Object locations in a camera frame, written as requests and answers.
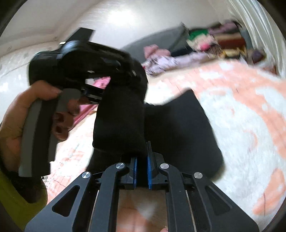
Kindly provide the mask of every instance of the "metal bolt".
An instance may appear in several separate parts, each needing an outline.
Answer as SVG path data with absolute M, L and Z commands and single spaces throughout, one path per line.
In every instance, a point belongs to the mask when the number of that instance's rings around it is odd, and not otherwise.
M 122 169 L 122 168 L 125 167 L 125 164 L 124 164 L 124 163 L 117 163 L 117 164 L 115 165 L 115 167 L 118 168 L 118 169 Z
M 82 178 L 87 179 L 90 177 L 90 175 L 91 175 L 90 172 L 84 172 L 82 173 Z
M 160 168 L 162 169 L 168 169 L 169 168 L 169 165 L 167 163 L 162 163 L 160 164 Z
M 194 173 L 194 177 L 197 178 L 197 179 L 201 179 L 201 178 L 202 178 L 202 173 L 200 173 L 200 172 L 195 172 L 195 173 Z

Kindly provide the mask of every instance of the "yellow cloth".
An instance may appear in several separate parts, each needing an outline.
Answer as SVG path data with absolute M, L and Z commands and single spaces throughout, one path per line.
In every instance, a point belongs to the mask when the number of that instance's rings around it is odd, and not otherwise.
M 10 180 L 0 171 L 0 202 L 15 224 L 21 230 L 24 230 L 26 224 L 46 206 L 47 190 L 43 188 L 40 200 L 30 204 L 17 192 Z

